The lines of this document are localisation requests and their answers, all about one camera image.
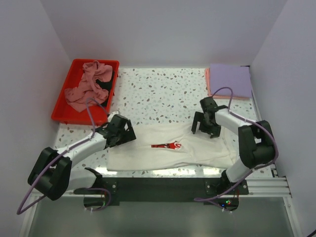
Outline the white t-shirt red print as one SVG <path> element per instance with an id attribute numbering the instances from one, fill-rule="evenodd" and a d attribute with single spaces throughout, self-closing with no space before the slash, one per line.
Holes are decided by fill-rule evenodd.
<path id="1" fill-rule="evenodd" d="M 211 138 L 190 123 L 137 125 L 136 140 L 109 149 L 109 171 L 143 171 L 205 165 L 229 168 L 237 152 L 227 129 Z"/>

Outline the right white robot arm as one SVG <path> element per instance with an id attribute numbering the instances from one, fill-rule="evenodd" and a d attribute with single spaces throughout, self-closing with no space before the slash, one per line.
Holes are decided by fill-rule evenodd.
<path id="1" fill-rule="evenodd" d="M 236 113 L 228 106 L 219 106 L 213 97 L 200 100 L 202 112 L 195 112 L 191 131 L 200 130 L 211 138 L 220 136 L 222 128 L 227 128 L 238 136 L 239 156 L 235 164 L 224 170 L 216 186 L 217 194 L 231 194 L 256 168 L 275 162 L 278 157 L 277 145 L 270 124 L 252 121 Z"/>

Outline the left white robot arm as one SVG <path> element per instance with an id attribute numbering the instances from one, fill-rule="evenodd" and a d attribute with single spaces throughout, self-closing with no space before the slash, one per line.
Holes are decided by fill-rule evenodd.
<path id="1" fill-rule="evenodd" d="M 51 200 L 81 188 L 96 194 L 102 189 L 102 176 L 91 168 L 81 171 L 72 171 L 72 168 L 97 152 L 135 139 L 131 121 L 115 114 L 109 122 L 72 145 L 43 149 L 29 175 L 28 184 Z"/>

